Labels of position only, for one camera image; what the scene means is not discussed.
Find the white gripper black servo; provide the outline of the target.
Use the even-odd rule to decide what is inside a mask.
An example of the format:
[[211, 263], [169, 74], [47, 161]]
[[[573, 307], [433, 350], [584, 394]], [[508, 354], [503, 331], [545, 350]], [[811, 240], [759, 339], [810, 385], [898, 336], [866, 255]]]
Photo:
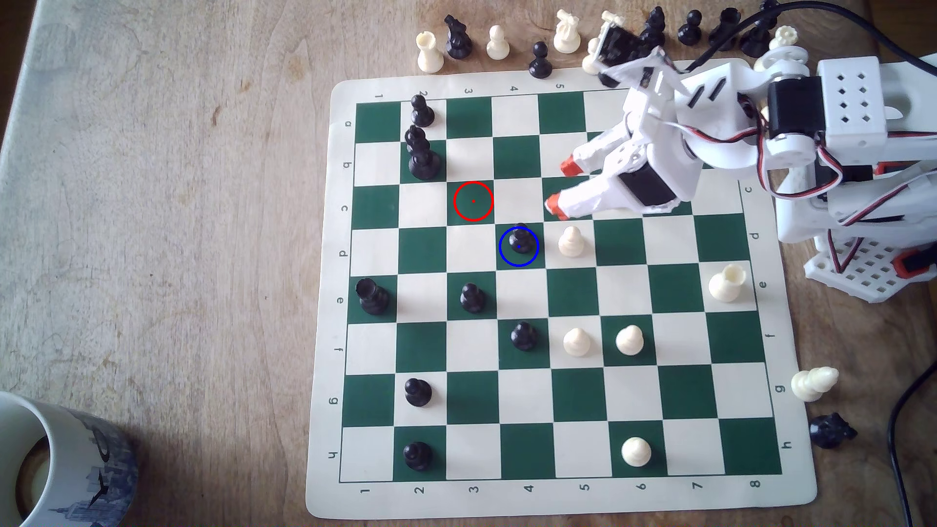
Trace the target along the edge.
[[624, 123], [576, 147], [562, 174], [602, 174], [564, 188], [545, 200], [561, 221], [613, 209], [631, 209], [631, 193], [644, 207], [689, 201], [696, 191], [696, 155], [676, 127], [673, 101], [662, 106], [638, 88], [628, 90]]

